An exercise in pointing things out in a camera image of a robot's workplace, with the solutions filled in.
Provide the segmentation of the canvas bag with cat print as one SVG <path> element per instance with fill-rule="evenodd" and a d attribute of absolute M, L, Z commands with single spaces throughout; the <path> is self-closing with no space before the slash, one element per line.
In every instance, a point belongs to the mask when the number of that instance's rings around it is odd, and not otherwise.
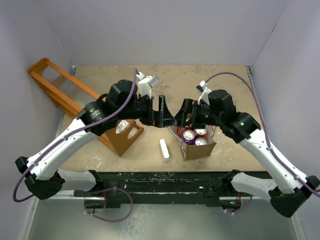
<path fill-rule="evenodd" d="M 204 135 L 199 135 L 195 132 L 193 143 L 186 143 L 182 138 L 182 134 L 184 130 L 187 130 L 187 127 L 171 126 L 167 129 L 177 140 L 183 161 L 193 161 L 209 157 L 217 144 L 214 140 L 216 127 L 213 126 L 207 125 Z"/>

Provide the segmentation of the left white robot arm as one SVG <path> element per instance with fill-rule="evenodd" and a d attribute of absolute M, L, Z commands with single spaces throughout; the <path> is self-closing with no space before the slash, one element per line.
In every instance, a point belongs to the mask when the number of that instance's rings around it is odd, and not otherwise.
<path fill-rule="evenodd" d="M 169 112 L 165 96 L 159 96 L 158 110 L 153 110 L 153 98 L 137 95 L 137 85 L 120 80 L 108 93 L 88 103 L 69 127 L 39 153 L 19 157 L 15 164 L 22 173 L 28 190 L 40 200 L 60 191 L 76 190 L 98 196 L 104 181 L 95 170 L 74 172 L 61 165 L 87 143 L 115 128 L 121 120 L 140 120 L 144 125 L 165 128 L 176 124 Z"/>

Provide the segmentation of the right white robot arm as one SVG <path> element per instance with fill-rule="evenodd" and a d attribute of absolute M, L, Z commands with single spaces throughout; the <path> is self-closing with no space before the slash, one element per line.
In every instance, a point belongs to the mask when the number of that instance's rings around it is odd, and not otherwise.
<path fill-rule="evenodd" d="M 298 170 L 268 142 L 260 124 L 250 114 L 237 111 L 232 96 L 225 90 L 210 92 L 208 103 L 184 99 L 175 119 L 179 127 L 219 127 L 270 175 L 269 179 L 262 179 L 232 170 L 222 178 L 222 190 L 228 196 L 239 192 L 259 197 L 270 202 L 280 215 L 290 218 L 320 185 L 316 176 Z"/>

